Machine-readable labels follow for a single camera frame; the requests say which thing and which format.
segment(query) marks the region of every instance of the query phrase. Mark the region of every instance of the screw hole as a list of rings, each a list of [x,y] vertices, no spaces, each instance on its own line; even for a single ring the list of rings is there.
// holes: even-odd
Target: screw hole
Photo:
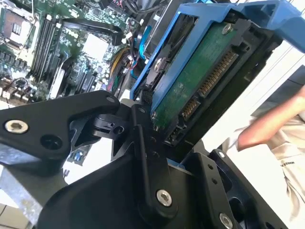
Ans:
[[[139,111],[141,111],[142,113],[145,113],[145,110],[141,107],[139,107]]]
[[[212,178],[212,181],[213,181],[214,184],[217,185],[217,183],[218,183],[217,180],[215,180],[214,178]]]
[[[272,226],[270,223],[266,222],[266,227],[268,229],[275,229],[274,226]]]
[[[154,158],[159,158],[160,157],[160,155],[156,151],[153,151],[152,155],[153,155]]]
[[[151,137],[151,141],[154,142],[154,143],[157,142],[157,140],[154,137]]]
[[[124,128],[122,127],[122,126],[117,126],[114,130],[113,130],[113,133],[115,134],[115,135],[119,135],[119,134],[121,134],[121,133],[123,133],[124,132]]]
[[[114,103],[115,102],[115,100],[113,99],[113,98],[111,98],[111,97],[109,97],[109,96],[107,96],[107,98],[106,98],[109,102],[112,102],[112,103]]]
[[[43,147],[50,150],[58,150],[62,147],[62,140],[55,135],[44,135],[40,139]]]

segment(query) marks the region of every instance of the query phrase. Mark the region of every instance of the black arm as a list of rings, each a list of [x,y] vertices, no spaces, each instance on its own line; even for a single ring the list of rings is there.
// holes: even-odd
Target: black arm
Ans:
[[[287,228],[221,151],[197,144],[169,165],[149,107],[98,91],[0,111],[0,121],[0,185],[38,229]],[[50,191],[69,153],[101,137],[113,139],[112,162]]]

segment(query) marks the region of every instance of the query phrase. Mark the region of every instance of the pcie slot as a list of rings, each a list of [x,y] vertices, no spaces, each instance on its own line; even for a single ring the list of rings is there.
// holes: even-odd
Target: pcie slot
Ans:
[[[76,87],[75,94],[80,94],[81,93],[81,89],[82,89],[82,86],[84,85],[87,74],[88,74],[88,72],[87,72],[87,70],[85,70],[85,72],[81,76],[80,82],[78,83],[78,85]]]
[[[84,91],[85,93],[90,92],[90,90],[92,89],[92,86],[93,86],[93,84],[94,84],[95,78],[96,78],[95,75],[92,75],[92,76],[91,76],[90,81],[89,81],[89,83],[87,84],[87,87],[86,87],[86,89],[85,89],[85,91]]]

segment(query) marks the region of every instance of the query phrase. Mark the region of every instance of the white shirt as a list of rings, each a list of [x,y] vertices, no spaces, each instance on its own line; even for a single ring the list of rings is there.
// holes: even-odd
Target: white shirt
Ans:
[[[305,123],[298,116],[263,145],[237,151],[236,130],[223,150],[290,229],[305,228]]]

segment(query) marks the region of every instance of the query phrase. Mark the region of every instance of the green circuit board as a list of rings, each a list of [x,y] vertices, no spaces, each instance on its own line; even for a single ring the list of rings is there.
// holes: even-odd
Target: green circuit board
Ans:
[[[225,23],[213,24],[198,45],[196,51],[186,64],[166,96],[155,110],[154,126],[165,129],[178,115],[198,88],[200,82],[208,77],[208,72],[227,48],[235,36],[232,30],[227,35],[222,34]]]
[[[32,8],[32,0],[15,0],[29,9]],[[90,7],[85,3],[85,0],[34,0],[34,12],[38,14],[40,20],[40,29],[45,18],[45,15],[51,15],[52,18],[85,18],[91,21],[100,21],[111,25],[120,27],[124,34],[134,32],[139,23],[125,14],[124,9],[114,10],[107,7],[104,10],[96,7]],[[3,18],[4,13],[0,15],[0,27],[5,23]],[[86,31],[63,28],[58,43],[57,55],[63,55],[63,59],[67,59],[71,56],[77,56],[73,71],[69,78],[70,83],[75,85],[78,83],[80,76],[84,71],[87,71],[87,67],[90,66],[90,71],[97,74],[98,87],[95,90],[105,88],[105,82],[107,82],[110,73],[110,60],[119,50],[124,48],[126,44],[119,46],[113,46],[111,44],[111,38],[106,35],[99,35],[101,39],[108,43],[108,48],[102,59],[95,59],[83,52],[84,45],[88,39],[89,33]],[[11,49],[6,44],[0,44],[0,52],[4,52],[6,56],[11,55],[11,59],[18,57],[17,51]],[[26,76],[31,68],[31,62],[26,62],[25,67],[20,68],[15,64],[10,63],[5,58],[1,59],[0,56],[0,72],[5,75],[12,76],[18,73],[21,77]],[[47,99],[49,90],[48,84],[44,82],[31,82],[34,87],[37,87],[37,94],[42,100]]]

